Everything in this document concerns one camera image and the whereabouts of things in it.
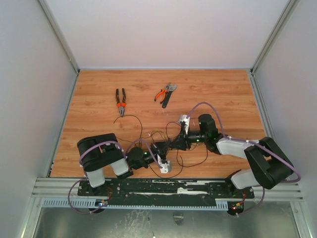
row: orange-handled pliers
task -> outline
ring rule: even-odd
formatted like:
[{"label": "orange-handled pliers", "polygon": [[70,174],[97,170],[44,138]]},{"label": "orange-handled pliers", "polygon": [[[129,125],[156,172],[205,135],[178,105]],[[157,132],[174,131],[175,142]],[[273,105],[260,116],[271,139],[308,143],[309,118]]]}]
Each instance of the orange-handled pliers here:
[{"label": "orange-handled pliers", "polygon": [[119,89],[117,89],[117,90],[115,91],[115,99],[117,100],[117,107],[119,108],[120,116],[123,117],[123,115],[124,115],[124,108],[125,108],[125,106],[127,105],[127,104],[125,103],[125,91],[124,91],[124,88],[122,89],[122,95],[123,95],[123,97],[122,97],[122,103],[121,103],[121,102],[120,102],[120,99],[119,99]]},{"label": "orange-handled pliers", "polygon": [[170,83],[168,83],[163,89],[160,90],[160,92],[155,96],[154,102],[156,102],[159,96],[162,94],[163,94],[163,100],[160,103],[162,104],[164,102],[164,99],[168,93],[169,86],[170,86]]}]

